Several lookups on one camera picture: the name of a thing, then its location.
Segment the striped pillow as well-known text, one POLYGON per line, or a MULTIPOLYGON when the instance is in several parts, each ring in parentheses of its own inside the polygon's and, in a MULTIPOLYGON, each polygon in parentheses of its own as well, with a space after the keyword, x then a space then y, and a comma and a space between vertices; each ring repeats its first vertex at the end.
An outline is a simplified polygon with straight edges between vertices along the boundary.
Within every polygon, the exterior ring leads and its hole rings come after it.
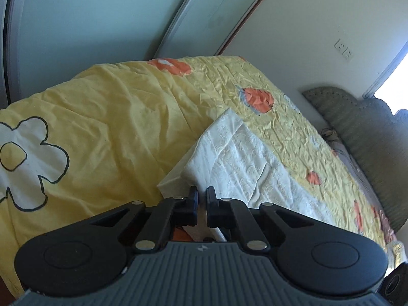
POLYGON ((340 139, 335 129, 323 129, 321 132, 323 139, 328 143, 330 148, 334 153, 340 158, 343 164, 347 167, 349 173, 362 187, 365 193, 373 192, 373 189, 366 178, 365 174, 352 157, 352 155, 347 151, 345 144, 340 139))

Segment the white wall socket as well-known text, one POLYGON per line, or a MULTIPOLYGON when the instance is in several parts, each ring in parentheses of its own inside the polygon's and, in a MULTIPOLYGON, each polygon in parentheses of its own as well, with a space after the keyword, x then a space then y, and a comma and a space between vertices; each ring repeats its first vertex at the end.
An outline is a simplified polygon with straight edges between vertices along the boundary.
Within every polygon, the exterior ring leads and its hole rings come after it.
POLYGON ((350 47, 346 45, 345 42, 343 42, 341 39, 337 40, 334 47, 346 60, 352 60, 352 58, 354 57, 354 53, 351 51, 350 47))

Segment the yellow cartoon bed quilt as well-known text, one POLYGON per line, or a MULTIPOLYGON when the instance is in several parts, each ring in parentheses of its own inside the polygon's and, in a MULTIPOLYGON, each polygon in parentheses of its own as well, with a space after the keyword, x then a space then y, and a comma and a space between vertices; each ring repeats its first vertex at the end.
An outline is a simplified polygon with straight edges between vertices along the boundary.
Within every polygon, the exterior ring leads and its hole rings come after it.
POLYGON ((1 279, 15 298, 19 248, 31 238, 140 198, 227 109, 325 203, 334 225, 405 258, 381 208, 294 103, 240 57, 100 64, 1 111, 1 279))

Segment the white textured pants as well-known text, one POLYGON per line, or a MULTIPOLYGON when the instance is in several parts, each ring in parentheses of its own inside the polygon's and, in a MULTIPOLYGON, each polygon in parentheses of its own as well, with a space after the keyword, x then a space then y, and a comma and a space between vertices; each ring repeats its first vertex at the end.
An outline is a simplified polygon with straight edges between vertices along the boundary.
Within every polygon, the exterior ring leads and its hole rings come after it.
POLYGON ((328 206, 300 186, 231 109, 204 131, 157 187, 163 198, 173 198, 187 195, 191 186, 197 187, 200 201, 212 186, 217 198, 240 200, 250 209, 270 202, 334 223, 328 206))

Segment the glass sliding wardrobe door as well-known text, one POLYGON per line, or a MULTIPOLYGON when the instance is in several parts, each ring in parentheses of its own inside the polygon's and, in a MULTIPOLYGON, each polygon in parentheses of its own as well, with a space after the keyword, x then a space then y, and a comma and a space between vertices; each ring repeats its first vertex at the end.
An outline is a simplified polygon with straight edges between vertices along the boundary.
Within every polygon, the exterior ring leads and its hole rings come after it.
POLYGON ((1 0, 1 106, 98 63, 217 55, 261 0, 1 0))

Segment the green scalloped headboard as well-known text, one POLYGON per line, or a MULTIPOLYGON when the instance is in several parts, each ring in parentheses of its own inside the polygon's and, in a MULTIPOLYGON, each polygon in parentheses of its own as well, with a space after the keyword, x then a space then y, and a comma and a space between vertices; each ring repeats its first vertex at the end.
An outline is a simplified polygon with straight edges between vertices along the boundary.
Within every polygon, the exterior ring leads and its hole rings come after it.
POLYGON ((407 110, 396 114, 378 98, 358 100, 336 87, 303 92, 314 109, 337 131, 363 170, 391 228, 407 221, 407 110))

